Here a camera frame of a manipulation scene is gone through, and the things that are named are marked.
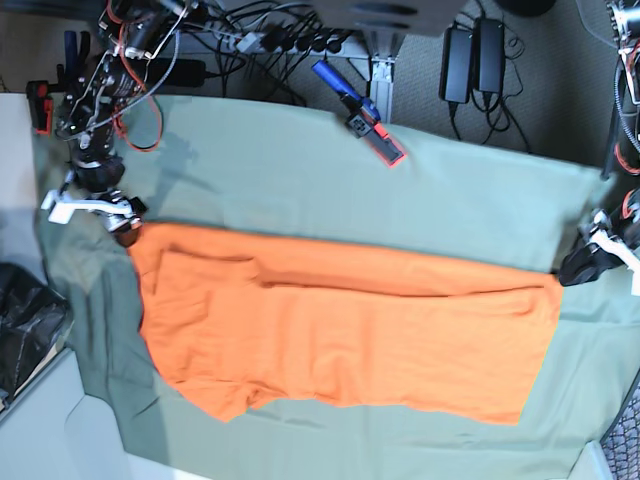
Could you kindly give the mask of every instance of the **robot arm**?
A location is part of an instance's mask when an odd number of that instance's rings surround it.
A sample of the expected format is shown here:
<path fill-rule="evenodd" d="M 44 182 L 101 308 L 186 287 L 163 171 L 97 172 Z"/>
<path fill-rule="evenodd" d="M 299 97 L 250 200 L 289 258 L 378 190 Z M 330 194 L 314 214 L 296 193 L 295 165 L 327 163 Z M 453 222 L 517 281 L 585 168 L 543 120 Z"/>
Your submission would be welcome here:
<path fill-rule="evenodd" d="M 148 88 L 144 83 L 146 67 L 173 35 L 175 62 L 180 23 L 195 7 L 173 0 L 122 0 L 115 7 L 108 3 L 98 23 L 106 51 L 68 79 L 56 122 L 55 134 L 69 143 L 71 158 L 64 184 L 49 192 L 42 205 L 50 210 L 51 221 L 67 223 L 74 211 L 88 210 L 121 245 L 135 242 L 146 207 L 118 188 L 125 167 L 115 150 L 114 137 L 122 128 L 121 115 L 162 83 L 163 79 Z M 73 199 L 67 192 L 72 183 L 86 191 L 87 198 Z"/>

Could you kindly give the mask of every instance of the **folded shirt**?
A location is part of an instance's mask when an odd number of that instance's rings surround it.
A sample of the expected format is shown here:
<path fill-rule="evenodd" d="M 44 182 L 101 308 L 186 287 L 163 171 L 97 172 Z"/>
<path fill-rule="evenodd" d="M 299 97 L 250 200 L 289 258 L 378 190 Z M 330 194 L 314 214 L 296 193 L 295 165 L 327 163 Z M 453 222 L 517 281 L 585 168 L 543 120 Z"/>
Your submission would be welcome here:
<path fill-rule="evenodd" d="M 563 292 L 540 273 L 186 225 L 147 224 L 129 252 L 158 372 L 223 421 L 288 398 L 517 424 Z"/>

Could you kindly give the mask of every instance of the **metal stand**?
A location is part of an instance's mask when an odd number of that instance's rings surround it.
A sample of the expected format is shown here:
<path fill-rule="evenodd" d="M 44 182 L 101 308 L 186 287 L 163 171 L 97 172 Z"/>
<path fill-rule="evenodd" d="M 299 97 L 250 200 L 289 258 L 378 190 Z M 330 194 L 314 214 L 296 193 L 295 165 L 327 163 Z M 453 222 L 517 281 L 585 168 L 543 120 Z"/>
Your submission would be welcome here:
<path fill-rule="evenodd" d="M 349 59 L 349 63 L 367 81 L 368 97 L 378 108 L 382 122 L 389 123 L 393 107 L 395 62 L 404 35 L 378 31 L 363 33 L 369 58 L 365 61 Z"/>

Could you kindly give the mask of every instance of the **blue clamp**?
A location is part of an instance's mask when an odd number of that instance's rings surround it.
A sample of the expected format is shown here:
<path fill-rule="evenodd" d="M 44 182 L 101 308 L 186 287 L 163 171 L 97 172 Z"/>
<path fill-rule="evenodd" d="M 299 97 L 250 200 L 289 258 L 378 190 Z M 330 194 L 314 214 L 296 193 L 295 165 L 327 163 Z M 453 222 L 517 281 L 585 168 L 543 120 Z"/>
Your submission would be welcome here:
<path fill-rule="evenodd" d="M 340 96 L 351 116 L 346 125 L 357 137 L 364 138 L 390 167 L 406 157 L 402 147 L 380 123 L 380 113 L 368 97 L 363 97 L 329 63 L 319 60 L 311 69 Z"/>

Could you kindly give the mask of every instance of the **metal bracket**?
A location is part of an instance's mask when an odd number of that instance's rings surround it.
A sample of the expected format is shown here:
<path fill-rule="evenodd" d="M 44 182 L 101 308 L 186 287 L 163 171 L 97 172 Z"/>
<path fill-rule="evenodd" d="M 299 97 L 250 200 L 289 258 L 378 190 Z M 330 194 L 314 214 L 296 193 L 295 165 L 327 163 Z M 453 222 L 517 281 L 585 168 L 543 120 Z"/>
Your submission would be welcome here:
<path fill-rule="evenodd" d="M 404 35 L 386 32 L 364 32 L 369 58 L 350 59 L 349 63 L 367 81 L 368 97 L 380 112 L 382 123 L 391 122 L 393 76 L 396 57 Z"/>
<path fill-rule="evenodd" d="M 107 215 L 121 215 L 125 218 L 135 216 L 129 202 L 110 203 L 103 200 L 76 200 L 67 192 L 60 193 L 59 190 L 49 190 L 45 196 L 42 210 L 50 210 L 49 221 L 66 225 L 71 221 L 71 217 L 76 210 L 85 210 L 94 213 L 104 213 Z"/>

